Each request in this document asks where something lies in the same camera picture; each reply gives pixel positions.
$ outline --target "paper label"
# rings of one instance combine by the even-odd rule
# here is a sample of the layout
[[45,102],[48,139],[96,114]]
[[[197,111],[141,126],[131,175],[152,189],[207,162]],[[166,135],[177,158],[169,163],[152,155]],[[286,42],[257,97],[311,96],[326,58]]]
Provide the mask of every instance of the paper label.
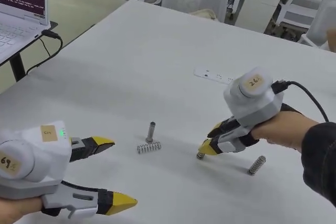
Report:
[[255,74],[253,77],[251,77],[245,82],[245,88],[248,91],[252,92],[252,91],[255,91],[263,83],[264,83],[264,79],[262,78],[262,76],[259,74]]
[[41,134],[43,142],[54,142],[58,140],[56,129],[53,125],[42,125]]
[[21,168],[21,162],[0,151],[0,169],[15,176]]

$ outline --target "hand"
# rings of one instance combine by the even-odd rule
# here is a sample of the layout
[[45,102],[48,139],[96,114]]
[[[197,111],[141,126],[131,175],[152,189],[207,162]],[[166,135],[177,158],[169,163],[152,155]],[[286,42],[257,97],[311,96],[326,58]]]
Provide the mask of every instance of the hand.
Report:
[[302,140],[308,130],[317,125],[297,112],[281,111],[272,119],[258,125],[252,130],[255,139],[266,139],[269,143],[294,148],[301,152]]
[[336,52],[336,29],[327,31],[328,44],[331,52]]
[[39,212],[41,209],[42,200],[40,198],[0,199],[0,224],[13,224],[24,215]]

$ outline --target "table leg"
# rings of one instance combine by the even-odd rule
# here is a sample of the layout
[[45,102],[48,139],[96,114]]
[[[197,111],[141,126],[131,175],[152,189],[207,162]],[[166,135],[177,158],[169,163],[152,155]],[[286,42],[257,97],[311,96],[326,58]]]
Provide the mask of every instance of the table leg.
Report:
[[10,66],[12,67],[12,71],[16,81],[19,81],[24,76],[26,76],[25,67],[23,66],[20,53],[17,53],[12,57],[12,59],[10,60]]

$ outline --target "white power strip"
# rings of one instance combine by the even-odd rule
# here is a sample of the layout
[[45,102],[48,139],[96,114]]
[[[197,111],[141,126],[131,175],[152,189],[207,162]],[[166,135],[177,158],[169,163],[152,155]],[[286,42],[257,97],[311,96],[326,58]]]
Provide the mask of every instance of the white power strip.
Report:
[[231,77],[226,77],[221,73],[216,73],[213,71],[210,71],[206,68],[195,68],[194,69],[194,75],[198,77],[202,77],[208,80],[216,81],[219,83],[227,84],[229,85],[234,79]]

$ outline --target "black cable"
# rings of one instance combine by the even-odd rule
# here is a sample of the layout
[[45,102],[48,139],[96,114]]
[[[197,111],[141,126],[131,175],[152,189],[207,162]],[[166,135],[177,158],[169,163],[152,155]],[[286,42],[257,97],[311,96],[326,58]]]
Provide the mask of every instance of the black cable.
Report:
[[42,31],[42,35],[46,36],[46,37],[49,37],[49,38],[53,38],[53,39],[58,39],[60,41],[60,46],[58,48],[58,50],[53,54],[51,55],[49,58],[41,61],[40,63],[32,66],[31,68],[29,68],[26,72],[26,75],[29,74],[29,72],[31,72],[34,68],[38,68],[39,66],[41,66],[42,64],[46,63],[48,60],[52,59],[53,57],[55,57],[56,55],[58,55],[58,53],[62,50],[63,48],[63,40],[62,38],[57,34],[57,33],[54,33],[53,31],[49,31],[49,30],[44,30]]
[[327,117],[327,114],[325,113],[324,109],[322,108],[321,104],[316,100],[316,98],[312,95],[312,93],[309,92],[309,90],[301,85],[300,83],[296,82],[296,81],[288,81],[288,84],[289,85],[294,85],[294,86],[297,86],[299,87],[300,89],[302,89],[306,94],[307,96],[309,96],[309,98],[313,101],[313,103],[315,103],[315,105],[317,106],[317,108],[319,109],[319,111],[321,112],[324,120],[326,122],[329,122],[329,119]]
[[40,38],[40,40],[41,40],[41,42],[42,42],[42,44],[43,44],[44,49],[47,51],[49,57],[51,57],[51,55],[50,55],[50,53],[49,53],[49,51],[48,51],[48,49],[47,49],[47,47],[46,47],[46,44],[44,44],[44,41],[43,41],[41,38]]
[[309,92],[309,90],[305,86],[301,85],[300,83],[298,83],[296,81],[276,81],[272,84],[271,87],[273,89],[274,94],[278,94],[278,93],[281,93],[281,92],[285,91],[286,89],[288,89],[288,87],[290,85],[294,85],[294,86],[297,86],[298,88],[302,89],[307,94],[307,96],[309,96],[309,98],[313,101],[313,103],[316,105],[316,107],[319,109],[319,111],[321,112],[324,120],[326,122],[329,122],[327,114],[325,113],[321,104],[316,100],[316,98],[312,95],[312,93]]

